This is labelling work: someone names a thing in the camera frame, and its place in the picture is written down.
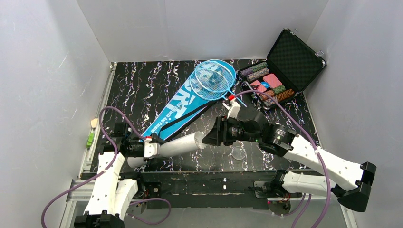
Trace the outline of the silver shuttlecock tube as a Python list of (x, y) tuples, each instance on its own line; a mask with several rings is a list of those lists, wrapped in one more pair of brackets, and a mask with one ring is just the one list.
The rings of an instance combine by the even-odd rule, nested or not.
[(127, 163), (131, 168), (138, 168), (145, 165), (151, 159), (170, 158), (183, 153), (193, 152), (206, 147), (206, 144), (202, 143), (202, 139), (205, 137), (203, 132), (194, 132), (189, 135), (180, 137), (178, 139), (166, 142), (160, 138), (159, 154), (154, 158), (127, 158)]

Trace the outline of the clear plastic tube lid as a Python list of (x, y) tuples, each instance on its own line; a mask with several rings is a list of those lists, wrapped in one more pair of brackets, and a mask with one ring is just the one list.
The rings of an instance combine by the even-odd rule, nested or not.
[(240, 146), (233, 147), (231, 150), (232, 157), (238, 161), (243, 160), (246, 154), (246, 150)]

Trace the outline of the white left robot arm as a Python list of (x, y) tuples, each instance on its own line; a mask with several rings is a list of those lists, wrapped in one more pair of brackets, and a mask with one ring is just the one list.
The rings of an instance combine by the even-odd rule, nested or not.
[(130, 201), (138, 192), (136, 179), (119, 180), (120, 170), (129, 151), (126, 140), (131, 129), (128, 124), (116, 123), (110, 137), (118, 146), (118, 155), (113, 160), (115, 151), (109, 140), (102, 144), (98, 156), (98, 173), (105, 173), (95, 179), (89, 202), (84, 214), (74, 219), (75, 228), (123, 228), (124, 215)]

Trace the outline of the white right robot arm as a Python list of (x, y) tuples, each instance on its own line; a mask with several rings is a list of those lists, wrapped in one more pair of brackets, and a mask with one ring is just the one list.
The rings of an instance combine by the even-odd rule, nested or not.
[(261, 112), (255, 116), (217, 117), (202, 143), (229, 146), (236, 141), (257, 143), (267, 153), (302, 163), (319, 173), (305, 175), (279, 170), (270, 182), (255, 188), (259, 194), (313, 194), (336, 199), (356, 212), (366, 211), (376, 173), (374, 164), (350, 162), (314, 147), (296, 131), (269, 123)]

